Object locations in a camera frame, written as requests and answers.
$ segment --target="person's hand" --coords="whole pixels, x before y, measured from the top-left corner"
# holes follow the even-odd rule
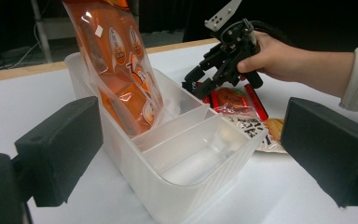
[[[240,73],[257,71],[270,77],[305,84],[315,90],[342,97],[351,78],[354,52],[309,51],[288,46],[255,31],[256,54],[240,61]]]
[[[282,81],[295,81],[292,74],[294,59],[301,49],[290,47],[283,42],[261,32],[255,31],[257,54],[240,61],[237,69],[240,73],[254,70]]]

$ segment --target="white tabletop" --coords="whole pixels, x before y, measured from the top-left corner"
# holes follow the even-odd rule
[[[154,53],[149,58],[154,68],[180,83],[212,46]],[[256,92],[271,118],[283,118],[288,99],[295,96],[326,105],[358,122],[358,113],[340,109],[336,97],[264,75],[262,79],[265,84]],[[75,99],[67,70],[0,81],[0,153],[16,156],[17,139]],[[28,205],[35,224],[156,223],[103,150],[80,178],[68,203],[36,207],[31,199]],[[358,223],[358,206],[338,208],[289,155],[256,152],[236,182],[186,222],[352,224]]]

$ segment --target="plastic storage bin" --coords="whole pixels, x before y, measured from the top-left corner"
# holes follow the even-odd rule
[[[99,96],[80,53],[65,62],[77,98]],[[150,215],[180,223],[233,180],[267,132],[248,137],[158,70],[158,125],[130,139],[100,104],[103,149]]]

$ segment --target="food package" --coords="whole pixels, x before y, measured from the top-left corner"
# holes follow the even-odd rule
[[[266,138],[257,148],[257,151],[286,153],[286,150],[281,144],[281,134],[284,122],[283,119],[261,120],[241,115],[224,116],[224,118],[243,131],[249,139],[254,138],[265,130],[268,130]]]
[[[182,82],[182,87],[193,93],[200,84],[200,82],[191,84]],[[232,86],[218,87],[203,98],[202,102],[209,104],[217,113],[225,115],[241,115],[261,120],[269,118],[269,114],[250,84],[245,84],[242,88]]]
[[[127,2],[62,1],[103,106],[129,137],[152,128],[163,103]]]

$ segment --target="orange plastic bag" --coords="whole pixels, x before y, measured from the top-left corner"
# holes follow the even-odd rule
[[[162,98],[125,0],[62,0],[101,101],[129,137],[149,130]]]

